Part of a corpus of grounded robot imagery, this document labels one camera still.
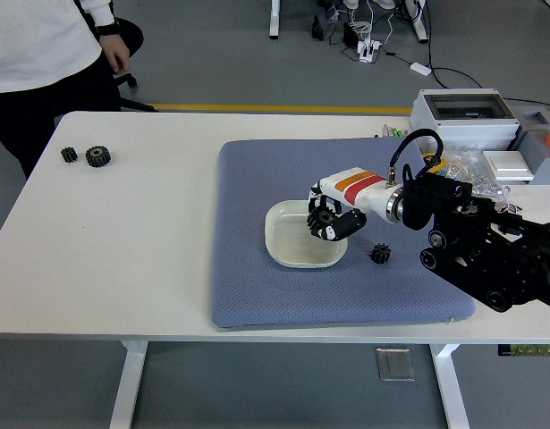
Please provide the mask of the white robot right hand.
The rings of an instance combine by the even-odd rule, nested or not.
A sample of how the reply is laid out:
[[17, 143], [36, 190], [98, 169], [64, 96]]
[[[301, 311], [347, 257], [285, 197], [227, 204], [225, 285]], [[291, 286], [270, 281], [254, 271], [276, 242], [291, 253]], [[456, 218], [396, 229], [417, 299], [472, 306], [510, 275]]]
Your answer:
[[390, 186], [382, 176], [359, 167], [325, 177], [310, 188], [310, 233], [322, 240], [343, 240], [365, 226], [370, 212], [397, 223], [393, 206], [400, 191], [399, 185]]

